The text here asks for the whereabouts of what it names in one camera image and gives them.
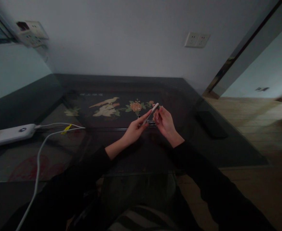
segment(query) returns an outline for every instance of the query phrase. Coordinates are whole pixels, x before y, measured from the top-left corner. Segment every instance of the black sleeve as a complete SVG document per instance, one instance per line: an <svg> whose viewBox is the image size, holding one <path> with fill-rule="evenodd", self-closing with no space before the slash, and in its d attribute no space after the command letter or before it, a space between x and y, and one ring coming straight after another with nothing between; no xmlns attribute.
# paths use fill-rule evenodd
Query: black sleeve
<svg viewBox="0 0 282 231"><path fill-rule="evenodd" d="M66 227L83 200L83 194L111 166L105 148L101 147L89 159L71 166L53 177L37 194L21 230L45 230ZM15 230L27 208L20 207L1 230Z"/></svg>
<svg viewBox="0 0 282 231"><path fill-rule="evenodd" d="M174 148L174 155L201 190L219 230L275 230L265 216L236 185L203 155L185 141Z"/></svg>

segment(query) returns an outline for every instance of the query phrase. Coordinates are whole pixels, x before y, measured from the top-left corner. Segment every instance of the striped clothing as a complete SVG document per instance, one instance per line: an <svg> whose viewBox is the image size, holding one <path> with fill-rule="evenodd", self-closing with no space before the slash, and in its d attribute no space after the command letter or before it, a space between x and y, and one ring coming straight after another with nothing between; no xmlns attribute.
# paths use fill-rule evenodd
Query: striped clothing
<svg viewBox="0 0 282 231"><path fill-rule="evenodd" d="M121 214L108 231L178 230L164 213L147 206L135 206Z"/></svg>

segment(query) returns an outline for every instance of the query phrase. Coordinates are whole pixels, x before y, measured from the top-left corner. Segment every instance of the orange flower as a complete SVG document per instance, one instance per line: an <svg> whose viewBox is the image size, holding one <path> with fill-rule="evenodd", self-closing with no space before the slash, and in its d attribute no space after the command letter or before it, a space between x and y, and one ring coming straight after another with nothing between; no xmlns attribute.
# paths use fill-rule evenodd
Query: orange flower
<svg viewBox="0 0 282 231"><path fill-rule="evenodd" d="M141 111L142 106L139 103L131 103L130 108L135 112L135 111Z"/></svg>

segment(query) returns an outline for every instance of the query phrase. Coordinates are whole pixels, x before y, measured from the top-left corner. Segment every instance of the yellow tag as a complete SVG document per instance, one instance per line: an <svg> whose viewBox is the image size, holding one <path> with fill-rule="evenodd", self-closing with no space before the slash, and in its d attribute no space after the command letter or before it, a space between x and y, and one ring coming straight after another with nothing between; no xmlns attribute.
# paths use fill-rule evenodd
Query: yellow tag
<svg viewBox="0 0 282 231"><path fill-rule="evenodd" d="M67 130L69 130L69 128L71 127L71 124L70 125L68 125L65 129L64 129L64 131L67 131Z"/></svg>

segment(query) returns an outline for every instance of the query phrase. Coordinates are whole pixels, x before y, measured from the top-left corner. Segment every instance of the hand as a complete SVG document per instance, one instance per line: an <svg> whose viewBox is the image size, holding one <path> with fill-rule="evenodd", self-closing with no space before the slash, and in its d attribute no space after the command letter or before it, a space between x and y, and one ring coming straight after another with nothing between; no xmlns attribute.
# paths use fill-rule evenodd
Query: hand
<svg viewBox="0 0 282 231"><path fill-rule="evenodd" d="M139 124L144 122L144 120L151 114L151 111L152 110L149 110L145 115L130 123L127 131L121 138L121 140L123 140L123 142L128 146L136 142L141 136L142 132L148 127L148 123L144 124L143 126L139 126Z"/></svg>
<svg viewBox="0 0 282 231"><path fill-rule="evenodd" d="M159 110L155 111L153 120L161 134L169 141L173 148L185 141L175 130L171 113L164 107L160 107Z"/></svg>
<svg viewBox="0 0 282 231"><path fill-rule="evenodd" d="M143 121L151 114L151 111L152 110L149 110L144 116L131 122L123 137L105 148L110 160L113 160L121 151L139 139L142 132L148 127L148 123L143 126L139 126L139 124L143 123Z"/></svg>

